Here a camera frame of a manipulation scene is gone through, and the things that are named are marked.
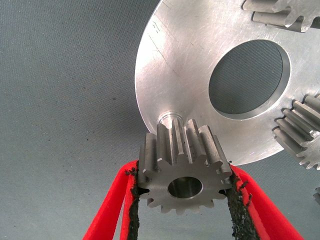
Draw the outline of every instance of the gray fabric background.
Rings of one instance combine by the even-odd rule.
[[[118,169],[138,157],[147,129],[135,60],[157,3],[0,1],[0,240],[81,239]],[[319,238],[318,172],[285,152],[243,169],[306,239]],[[232,239],[225,200],[201,214],[159,212],[140,201],[139,239]]]

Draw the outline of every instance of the metal plate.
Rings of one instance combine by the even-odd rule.
[[[286,31],[252,22],[243,0],[161,1],[139,46],[135,91],[142,118],[152,133],[168,112],[186,122],[209,125],[234,165],[255,162],[283,148],[272,129],[281,110],[320,89],[320,31]],[[258,108],[242,114],[214,109],[209,82],[222,57],[236,46],[268,40],[278,45],[283,61],[280,83]]]

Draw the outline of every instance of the metal gear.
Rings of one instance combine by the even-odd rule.
[[[320,170],[320,96],[295,101],[293,109],[283,110],[284,118],[273,130],[277,142],[306,169]]]
[[[320,204],[320,187],[317,187],[315,190],[316,193],[313,195],[313,197],[316,200],[316,202]]]
[[[296,32],[320,28],[319,0],[246,0],[244,10],[254,11],[253,21]]]
[[[151,208],[161,206],[162,213],[175,209],[182,215],[186,209],[198,213],[200,206],[212,208],[213,199],[226,197],[219,191],[232,186],[232,170],[220,143],[207,125],[198,129],[194,119],[183,127],[175,118],[171,126],[159,123],[157,135],[145,136],[137,181],[149,192],[140,197]]]

